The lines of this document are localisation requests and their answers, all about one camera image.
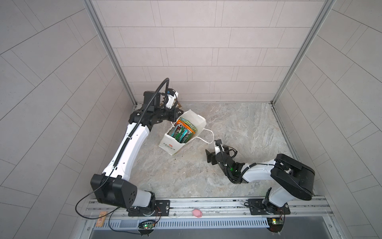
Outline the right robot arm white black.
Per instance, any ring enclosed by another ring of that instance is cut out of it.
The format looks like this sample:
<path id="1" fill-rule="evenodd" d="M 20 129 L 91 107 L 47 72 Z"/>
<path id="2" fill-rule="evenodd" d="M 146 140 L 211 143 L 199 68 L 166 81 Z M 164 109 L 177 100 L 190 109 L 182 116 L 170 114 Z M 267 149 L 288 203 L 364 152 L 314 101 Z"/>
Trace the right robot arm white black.
<path id="1" fill-rule="evenodd" d="M 310 201 L 313 197 L 315 171 L 282 153 L 276 158 L 262 163 L 238 163 L 234 161 L 237 150 L 224 145 L 220 139 L 214 143 L 214 152 L 206 150 L 207 162 L 218 165 L 233 184 L 273 180 L 279 188 L 269 188 L 261 201 L 248 200 L 245 206 L 257 212 L 285 215 L 284 207 L 293 199 Z"/>

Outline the orange Fox's candy bag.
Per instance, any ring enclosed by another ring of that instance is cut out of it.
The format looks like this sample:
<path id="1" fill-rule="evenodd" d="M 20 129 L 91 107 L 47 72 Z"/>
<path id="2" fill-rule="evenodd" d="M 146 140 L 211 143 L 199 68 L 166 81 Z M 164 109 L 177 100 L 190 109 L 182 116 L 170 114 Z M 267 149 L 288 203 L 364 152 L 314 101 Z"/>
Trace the orange Fox's candy bag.
<path id="1" fill-rule="evenodd" d="M 180 117 L 177 120 L 177 124 L 183 125 L 185 128 L 192 131 L 193 133 L 196 133 L 198 131 L 198 129 L 189 120 L 187 120 L 185 118 Z"/>

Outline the green mint packs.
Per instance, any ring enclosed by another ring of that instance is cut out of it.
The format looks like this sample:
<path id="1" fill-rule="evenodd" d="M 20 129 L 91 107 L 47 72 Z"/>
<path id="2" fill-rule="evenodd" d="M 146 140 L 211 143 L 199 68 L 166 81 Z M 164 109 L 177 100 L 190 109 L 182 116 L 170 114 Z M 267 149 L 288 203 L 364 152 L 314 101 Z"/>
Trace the green mint packs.
<path id="1" fill-rule="evenodd" d="M 179 143 L 186 143 L 192 136 L 193 132 L 185 128 L 183 125 L 176 125 L 167 133 L 168 136 L 174 138 Z"/>

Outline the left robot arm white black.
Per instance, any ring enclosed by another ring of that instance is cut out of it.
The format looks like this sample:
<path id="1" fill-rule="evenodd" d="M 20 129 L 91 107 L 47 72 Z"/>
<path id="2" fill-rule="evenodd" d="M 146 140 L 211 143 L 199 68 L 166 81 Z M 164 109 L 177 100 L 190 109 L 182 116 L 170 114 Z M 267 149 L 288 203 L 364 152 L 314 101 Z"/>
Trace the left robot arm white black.
<path id="1" fill-rule="evenodd" d="M 173 89 L 164 93 L 144 92 L 144 103 L 130 115 L 116 154 L 102 174 L 91 178 L 91 187 L 99 203 L 132 209 L 134 213 L 154 213 L 155 194 L 138 189 L 129 180 L 134 161 L 153 125 L 165 120 L 175 122 L 184 113 L 177 105 L 178 92 Z"/>

